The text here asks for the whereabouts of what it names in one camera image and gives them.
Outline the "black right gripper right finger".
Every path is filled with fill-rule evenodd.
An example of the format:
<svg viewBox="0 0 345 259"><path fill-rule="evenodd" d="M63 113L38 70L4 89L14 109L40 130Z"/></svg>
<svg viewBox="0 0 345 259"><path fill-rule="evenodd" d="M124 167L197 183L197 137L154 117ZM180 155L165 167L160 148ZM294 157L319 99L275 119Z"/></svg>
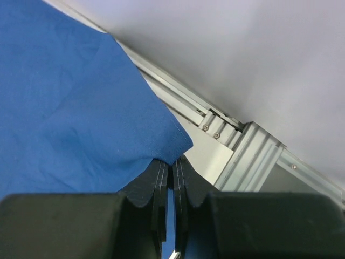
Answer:
<svg viewBox="0 0 345 259"><path fill-rule="evenodd" d="M344 258L344 213L327 196L222 192L185 157L172 179L181 258Z"/></svg>

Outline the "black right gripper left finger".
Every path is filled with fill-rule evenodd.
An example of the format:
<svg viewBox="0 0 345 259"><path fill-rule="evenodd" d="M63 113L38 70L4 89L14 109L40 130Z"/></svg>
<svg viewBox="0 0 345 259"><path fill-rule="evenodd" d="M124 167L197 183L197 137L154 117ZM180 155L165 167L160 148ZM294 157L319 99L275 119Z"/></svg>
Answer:
<svg viewBox="0 0 345 259"><path fill-rule="evenodd" d="M1 202L1 258L160 258L168 165L117 193L17 194Z"/></svg>

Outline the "blue surgical drape cloth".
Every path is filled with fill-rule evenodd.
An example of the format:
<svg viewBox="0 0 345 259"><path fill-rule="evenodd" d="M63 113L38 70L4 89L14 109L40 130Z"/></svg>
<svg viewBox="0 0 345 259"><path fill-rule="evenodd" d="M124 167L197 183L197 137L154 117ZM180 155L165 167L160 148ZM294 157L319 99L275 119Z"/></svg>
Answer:
<svg viewBox="0 0 345 259"><path fill-rule="evenodd" d="M117 193L192 146L111 35L43 1L1 1L1 202Z"/></svg>

